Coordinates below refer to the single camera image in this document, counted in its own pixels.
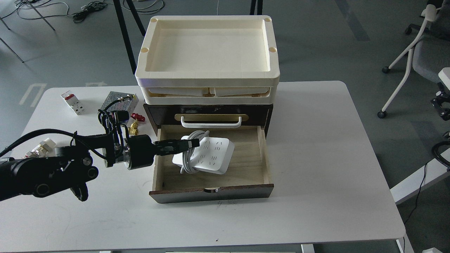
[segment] white cable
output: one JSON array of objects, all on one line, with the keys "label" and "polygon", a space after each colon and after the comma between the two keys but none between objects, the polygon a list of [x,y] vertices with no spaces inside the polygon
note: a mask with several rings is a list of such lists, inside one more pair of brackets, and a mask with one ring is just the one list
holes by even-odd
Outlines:
[{"label": "white cable", "polygon": [[[40,5],[34,5],[34,8],[37,9],[37,8],[48,7],[48,6],[56,5],[56,4],[64,4],[64,5],[66,5],[66,7],[67,7],[66,14],[56,14],[56,15],[44,16],[44,18],[58,17],[58,16],[69,16],[69,6],[68,6],[65,2],[55,2],[55,3],[47,4],[47,3],[49,3],[49,2],[50,2],[50,0],[47,1],[47,2],[45,2],[45,3],[43,3],[43,4],[40,4]],[[27,19],[27,20],[41,19],[41,18],[24,18],[24,17],[21,17],[20,14],[19,14],[20,10],[23,10],[23,9],[25,9],[25,10],[26,10],[26,9],[30,10],[30,9],[33,9],[33,8],[32,8],[32,7],[29,7],[29,5],[28,5],[27,3],[25,3],[25,2],[23,2],[23,1],[16,1],[15,3],[16,3],[16,11],[17,11],[17,15],[19,16],[19,18],[21,18],[21,19]]]},{"label": "white cable", "polygon": [[[109,4],[109,5],[114,5],[114,3],[107,2],[106,0],[103,0],[103,2],[104,2],[104,3],[107,3],[107,4]],[[152,7],[152,6],[155,5],[157,2],[161,2],[161,6],[160,6],[158,9],[146,11],[146,9]],[[166,5],[166,4],[164,3],[164,0],[154,0],[154,2],[153,2],[151,5],[147,6],[147,7],[143,7],[143,8],[136,8],[136,7],[135,7],[135,9],[136,9],[136,12],[137,12],[138,14],[140,14],[140,15],[153,15],[153,14],[155,14],[156,12],[160,11],[162,8],[164,8],[165,5]],[[131,11],[129,8],[127,8],[127,7],[123,6],[123,5],[121,5],[121,7],[122,7],[122,9],[126,9],[127,11]]]},{"label": "white cable", "polygon": [[[203,138],[208,137],[208,136],[209,136],[209,131],[205,132],[202,130],[197,130],[197,131],[192,132],[188,136],[188,140],[199,139],[199,141],[201,141]],[[190,164],[194,149],[195,148],[190,148],[190,149],[188,149],[188,151],[183,152],[183,166],[181,166],[180,174],[183,174],[183,172],[187,172],[189,174],[194,174],[194,173],[198,172],[198,170],[193,168]]]}]

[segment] gray chair seat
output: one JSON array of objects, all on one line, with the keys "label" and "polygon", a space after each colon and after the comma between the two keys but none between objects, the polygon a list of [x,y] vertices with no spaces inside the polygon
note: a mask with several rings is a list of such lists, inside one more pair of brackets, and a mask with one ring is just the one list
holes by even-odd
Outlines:
[{"label": "gray chair seat", "polygon": [[450,66],[450,41],[422,36],[414,50],[413,69],[424,78],[438,83],[438,73]]}]

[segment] cable on floor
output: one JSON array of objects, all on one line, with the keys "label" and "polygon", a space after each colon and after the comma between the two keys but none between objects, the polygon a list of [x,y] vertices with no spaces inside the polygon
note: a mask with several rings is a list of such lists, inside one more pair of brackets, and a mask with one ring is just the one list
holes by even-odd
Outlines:
[{"label": "cable on floor", "polygon": [[444,165],[445,167],[447,167],[447,171],[450,171],[450,162],[447,161],[442,155],[441,153],[439,153],[439,148],[443,147],[443,146],[449,146],[450,145],[450,141],[442,141],[439,142],[438,144],[434,145],[431,148],[431,153],[433,154],[433,157],[440,162],[442,165]]},{"label": "cable on floor", "polygon": [[73,14],[73,22],[81,23],[89,14],[103,10],[107,5],[107,3],[100,1],[90,2],[85,7],[83,7],[82,11]]},{"label": "cable on floor", "polygon": [[[114,5],[114,3],[110,3],[110,2],[106,2],[106,0],[103,0],[105,3],[109,4],[109,5]],[[151,7],[153,7],[156,3],[161,2],[161,5],[159,6],[158,9],[150,9]],[[166,6],[166,3],[164,2],[164,0],[154,0],[153,3],[147,7],[143,7],[143,8],[135,8],[136,12],[138,14],[141,15],[152,15],[155,14],[156,12],[160,11],[162,8],[164,8],[164,6]],[[129,9],[129,7],[125,7],[125,0],[122,1],[122,6],[123,9],[126,9],[127,11],[131,11]]]},{"label": "cable on floor", "polygon": [[42,4],[33,5],[33,7],[31,6],[32,4],[37,3],[38,1],[41,1],[41,0],[29,0],[29,2],[27,2],[25,0],[16,0],[16,1],[14,1],[14,6],[16,9],[13,10],[11,13],[7,14],[6,16],[2,17],[2,19],[11,16],[14,13],[16,13],[19,16],[19,18],[21,18],[21,19],[27,19],[27,20],[41,19],[41,17],[39,17],[39,18],[24,18],[24,17],[20,16],[20,10],[29,10],[29,9],[33,9],[33,7],[38,9],[38,8],[48,7],[48,6],[56,5],[56,4],[64,4],[67,7],[66,13],[44,16],[44,18],[70,16],[69,15],[69,6],[65,2],[56,2],[56,3],[49,4],[49,2],[51,0],[47,0],[46,2],[44,2]]}]

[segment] black cable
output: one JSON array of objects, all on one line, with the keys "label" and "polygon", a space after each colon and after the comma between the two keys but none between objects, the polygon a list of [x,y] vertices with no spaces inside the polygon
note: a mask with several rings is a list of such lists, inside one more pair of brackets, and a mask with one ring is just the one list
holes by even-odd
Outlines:
[{"label": "black cable", "polygon": [[120,125],[125,128],[125,137],[128,139],[130,137],[130,133],[128,132],[128,127],[124,123],[120,123]]},{"label": "black cable", "polygon": [[72,142],[73,142],[73,140],[75,139],[75,136],[77,135],[77,133],[78,133],[78,131],[75,131],[75,132],[73,133],[72,140],[70,140],[70,145],[71,145],[71,146],[72,146]]},{"label": "black cable", "polygon": [[92,151],[94,154],[96,154],[100,158],[106,160],[105,156],[103,156],[102,154],[97,152],[95,149],[91,148],[88,144],[86,144],[84,141],[80,140],[78,138],[78,136],[74,135],[73,133],[66,132],[66,131],[59,130],[59,129],[51,129],[51,128],[39,129],[39,130],[31,131],[31,132],[25,134],[24,136],[20,137],[15,142],[13,142],[11,145],[6,147],[2,152],[0,152],[0,157],[4,156],[6,153],[13,150],[15,147],[19,146],[20,144],[24,143],[25,141],[30,140],[34,137],[45,135],[45,134],[61,134],[61,135],[66,135],[66,136],[72,137],[72,138],[76,139],[77,141],[79,141],[87,149]]},{"label": "black cable", "polygon": [[65,2],[56,2],[56,3],[48,4],[50,1],[51,0],[48,0],[48,1],[44,2],[44,3],[42,3],[42,4],[33,5],[32,6],[32,4],[37,2],[37,1],[30,1],[30,3],[27,3],[24,0],[17,0],[17,1],[15,1],[15,4],[16,4],[16,7],[17,7],[17,9],[16,9],[17,15],[19,16],[19,18],[25,19],[25,20],[42,19],[42,17],[39,17],[39,18],[24,18],[24,17],[21,17],[19,13],[20,13],[20,10],[22,10],[22,9],[33,9],[33,7],[34,8],[42,8],[42,7],[48,7],[48,6],[56,5],[56,4],[64,4],[67,7],[66,14],[49,15],[49,16],[44,16],[44,18],[70,16],[70,14],[69,14],[69,9],[70,9],[69,5],[67,5]]},{"label": "black cable", "polygon": [[103,126],[103,128],[105,129],[105,131],[107,133],[111,133],[112,131],[114,131],[116,129],[114,126],[112,126],[112,122],[114,120],[108,112],[99,109],[98,118],[99,118],[100,124]]},{"label": "black cable", "polygon": [[439,148],[442,146],[448,146],[448,145],[450,145],[450,141],[442,141],[442,142],[439,142],[438,144],[434,145],[431,148],[431,152],[432,152],[434,158],[438,162],[442,163],[445,167],[447,167],[447,171],[449,171],[450,162],[439,153]]},{"label": "black cable", "polygon": [[428,165],[428,163],[426,163],[426,164],[425,164],[425,167],[423,168],[423,179],[422,179],[422,183],[420,183],[420,186],[419,186],[419,192],[417,193],[417,196],[416,196],[416,205],[415,205],[415,207],[413,208],[413,210],[409,213],[409,216],[408,216],[408,218],[406,219],[406,221],[403,223],[403,225],[406,225],[406,223],[408,222],[408,220],[411,218],[411,215],[413,214],[414,210],[416,210],[416,208],[417,208],[417,203],[418,203],[418,199],[419,199],[420,190],[422,189],[422,184],[423,184],[423,182],[425,181],[425,176],[427,175],[427,165]]},{"label": "black cable", "polygon": [[4,16],[4,17],[2,17],[2,19],[4,19],[4,18],[6,18],[6,17],[9,17],[9,16],[11,16],[14,12],[17,12],[17,10],[19,9],[19,7],[16,7],[16,9],[15,10],[13,10],[10,14],[8,14],[8,15],[6,15],[6,16]]},{"label": "black cable", "polygon": [[112,124],[117,129],[117,133],[120,136],[120,139],[119,139],[119,141],[120,141],[120,150],[116,154],[116,159],[117,159],[117,158],[119,158],[122,155],[123,149],[125,148],[125,144],[124,144],[124,141],[123,141],[123,135],[122,135],[122,129],[120,127],[121,126],[120,122],[114,121],[114,122],[112,122]]},{"label": "black cable", "polygon": [[86,7],[82,11],[74,13],[73,22],[81,23],[86,19],[86,17],[90,13],[101,11],[104,8],[106,8],[107,5],[108,5],[107,3],[100,2],[100,1],[90,2],[90,3],[88,3],[88,5],[86,5]]},{"label": "black cable", "polygon": [[132,96],[130,96],[130,95],[126,95],[126,96],[124,96],[124,97],[120,97],[120,98],[118,98],[117,100],[114,100],[113,102],[111,102],[111,103],[109,103],[106,107],[105,107],[105,109],[103,109],[103,111],[108,111],[108,109],[111,107],[111,106],[113,106],[113,105],[115,105],[115,104],[117,104],[117,103],[119,103],[119,102],[123,102],[123,101],[131,101],[131,100],[133,100],[133,97]]}]

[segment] white plastic tray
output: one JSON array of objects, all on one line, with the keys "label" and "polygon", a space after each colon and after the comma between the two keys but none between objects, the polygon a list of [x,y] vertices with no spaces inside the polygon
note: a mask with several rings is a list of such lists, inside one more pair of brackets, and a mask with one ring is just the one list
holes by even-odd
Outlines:
[{"label": "white plastic tray", "polygon": [[155,16],[135,75],[148,104],[272,103],[279,82],[272,19]]}]

